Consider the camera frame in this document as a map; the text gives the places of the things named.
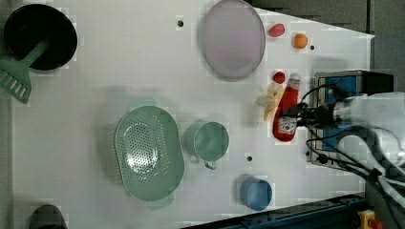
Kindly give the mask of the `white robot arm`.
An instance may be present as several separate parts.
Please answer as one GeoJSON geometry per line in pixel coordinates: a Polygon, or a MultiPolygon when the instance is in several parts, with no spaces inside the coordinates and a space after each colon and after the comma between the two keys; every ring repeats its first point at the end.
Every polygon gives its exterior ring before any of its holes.
{"type": "Polygon", "coordinates": [[[318,107],[301,102],[283,110],[281,118],[284,125],[335,131],[329,146],[340,162],[404,167],[403,93],[345,97],[318,107]]]}

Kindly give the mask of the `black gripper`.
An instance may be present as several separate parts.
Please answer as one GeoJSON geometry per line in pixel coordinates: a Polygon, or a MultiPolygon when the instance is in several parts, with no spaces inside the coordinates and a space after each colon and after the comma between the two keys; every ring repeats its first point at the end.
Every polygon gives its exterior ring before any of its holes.
{"type": "Polygon", "coordinates": [[[335,129],[336,122],[333,117],[334,103],[311,107],[306,103],[298,103],[283,110],[283,115],[301,115],[301,119],[291,117],[289,123],[295,127],[310,127],[315,129],[335,129]]]}

